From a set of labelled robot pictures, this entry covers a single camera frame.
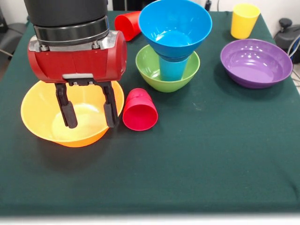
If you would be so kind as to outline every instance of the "red cup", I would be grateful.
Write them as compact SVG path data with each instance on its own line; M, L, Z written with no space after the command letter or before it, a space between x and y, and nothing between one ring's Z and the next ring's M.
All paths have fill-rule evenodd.
M141 11L122 14L114 20L115 29L123 32L126 41L131 41L136 35L141 33L138 24L140 13Z
M126 127L135 131L152 128L158 121L158 112L150 95L141 88L130 91L126 99L123 122Z

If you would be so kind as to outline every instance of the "plastic bowl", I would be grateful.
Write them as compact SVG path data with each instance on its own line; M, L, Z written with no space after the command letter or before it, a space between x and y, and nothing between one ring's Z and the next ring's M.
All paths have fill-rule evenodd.
M196 52L187 61L183 77L179 81L162 81L160 78L159 56L150 45L142 48L136 55L135 63L144 80L154 89L161 92L173 92L185 86L195 76L200 67Z
M256 39L229 43L221 52L221 61L236 83L252 89L270 87L293 71L293 63L283 50Z
M112 82L118 115L124 105L124 93L118 82ZM67 84L67 96L73 103L78 126L65 126L53 83L37 82L25 95L21 117L34 135L67 147L83 147L99 140L108 130L103 105L105 96L99 86Z
M142 10L139 26L159 55L184 58L209 35L212 20L202 6L189 0L158 0Z

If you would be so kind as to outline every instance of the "green bowl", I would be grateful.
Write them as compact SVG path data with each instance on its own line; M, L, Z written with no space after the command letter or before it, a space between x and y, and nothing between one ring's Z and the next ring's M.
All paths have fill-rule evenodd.
M144 80L161 92L177 91L195 76L200 67L200 59L193 52L187 61L187 67L179 81L162 81L160 79L159 57L150 45L142 48L136 55L135 63Z

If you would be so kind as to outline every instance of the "blue cup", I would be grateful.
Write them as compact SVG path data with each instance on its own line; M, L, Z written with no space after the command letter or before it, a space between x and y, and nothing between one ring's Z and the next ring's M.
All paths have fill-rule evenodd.
M160 77L162 81L179 81L182 79L189 57L180 62L172 62L159 57Z
M210 14L189 0L157 0L140 14L139 26L147 42L167 61L183 61L212 28Z

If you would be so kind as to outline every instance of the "blue bowl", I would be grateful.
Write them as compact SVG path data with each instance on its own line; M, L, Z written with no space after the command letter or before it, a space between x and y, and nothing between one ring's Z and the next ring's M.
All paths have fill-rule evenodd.
M139 26L151 47L164 59L186 59L209 35L210 14L189 0L158 0L146 6Z

